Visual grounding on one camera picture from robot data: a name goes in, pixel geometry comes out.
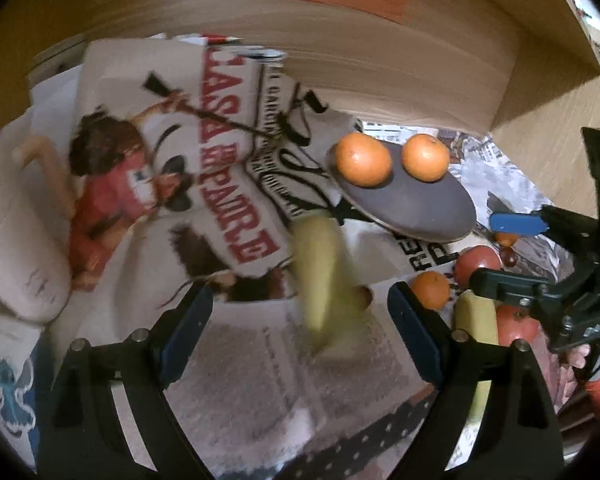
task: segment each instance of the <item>white object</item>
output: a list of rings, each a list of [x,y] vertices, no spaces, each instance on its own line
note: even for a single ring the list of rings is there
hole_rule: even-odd
[[[14,153],[21,157],[18,148]],[[0,300],[17,316],[44,323],[64,307],[71,272],[20,186],[19,169],[0,140]]]

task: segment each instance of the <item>gray plate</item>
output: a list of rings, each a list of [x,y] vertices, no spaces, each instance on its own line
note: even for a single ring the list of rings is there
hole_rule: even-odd
[[[327,153],[326,170],[342,194],[361,213],[387,229],[429,242],[454,242],[475,226],[471,197],[448,171],[436,182],[421,182],[402,167],[402,146],[381,141],[391,152],[393,173],[380,186],[350,184],[335,166],[335,146]]]

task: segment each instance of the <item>newspaper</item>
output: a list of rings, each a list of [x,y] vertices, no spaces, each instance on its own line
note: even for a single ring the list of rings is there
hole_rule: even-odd
[[[135,328],[151,327],[191,283],[210,283],[212,318],[166,396],[216,476],[276,471],[418,397],[426,385],[386,311],[389,286],[423,270],[443,272],[452,295],[441,316],[450,325],[459,292],[453,262],[464,248],[492,244],[485,228],[496,207],[490,197],[516,211],[547,203],[490,139],[362,124],[329,108],[275,63],[172,40],[106,40],[92,43],[84,65],[72,70],[72,79],[56,76],[64,78],[57,92],[39,89],[29,118],[33,131],[53,133],[59,151],[69,154],[82,190],[72,234],[62,237],[74,292],[49,327],[56,362],[74,338],[93,345],[123,340]],[[71,124],[69,106],[75,109]],[[200,118],[200,109],[244,127]],[[101,153],[82,158],[74,143],[81,135],[97,139],[107,124],[131,134],[106,132],[104,140],[120,145],[102,159],[114,164],[101,178],[102,170],[90,167]],[[438,136],[452,154],[452,173],[474,200],[475,231],[439,244],[394,234],[361,215],[322,169],[328,148],[353,129],[393,142],[417,132]],[[138,138],[134,130],[141,143],[127,142]],[[94,189],[123,190],[125,199],[99,202],[93,196],[104,193]],[[311,357],[302,344],[287,227],[312,210],[327,211],[340,225],[358,280],[374,293],[346,360]],[[542,237],[520,240],[516,250],[520,272],[556,277],[568,261]],[[538,359],[549,362],[544,352]],[[124,397],[116,395],[119,413]],[[152,466],[133,422],[122,416],[121,422],[135,459]],[[395,449],[404,450],[414,433],[402,434]],[[385,470],[379,464],[391,463],[395,449],[376,449],[373,456],[385,459],[368,468]],[[456,459],[469,450],[460,446]]]

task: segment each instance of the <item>cartoon character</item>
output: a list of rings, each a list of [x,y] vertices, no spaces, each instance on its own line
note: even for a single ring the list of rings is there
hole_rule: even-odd
[[[20,438],[24,431],[32,430],[36,425],[36,415],[32,407],[22,400],[22,396],[32,385],[33,366],[30,358],[24,362],[18,380],[15,379],[10,364],[5,359],[0,359],[0,416],[6,430],[16,438]]]
[[[74,288],[95,288],[113,251],[140,217],[160,206],[191,208],[187,190],[193,177],[186,171],[185,158],[170,158],[154,176],[154,154],[139,131],[147,117],[172,111],[183,98],[174,92],[131,120],[112,117],[102,108],[82,118],[69,154],[72,174],[85,177],[69,240]]]
[[[203,235],[187,224],[171,229],[171,245],[189,275],[190,281],[185,285],[207,282],[226,301],[280,300],[289,296],[282,266],[273,267],[257,278],[241,276],[213,252]]]

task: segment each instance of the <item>plate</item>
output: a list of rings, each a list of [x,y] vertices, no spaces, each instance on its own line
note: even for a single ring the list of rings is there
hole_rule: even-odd
[[[344,197],[362,214],[381,226],[404,236],[429,242],[455,242],[475,227],[474,202],[466,189],[449,173],[436,182],[422,182],[402,167],[402,146],[382,142],[391,152],[393,171],[375,187],[358,187],[348,182],[335,165],[332,146],[326,170]]]

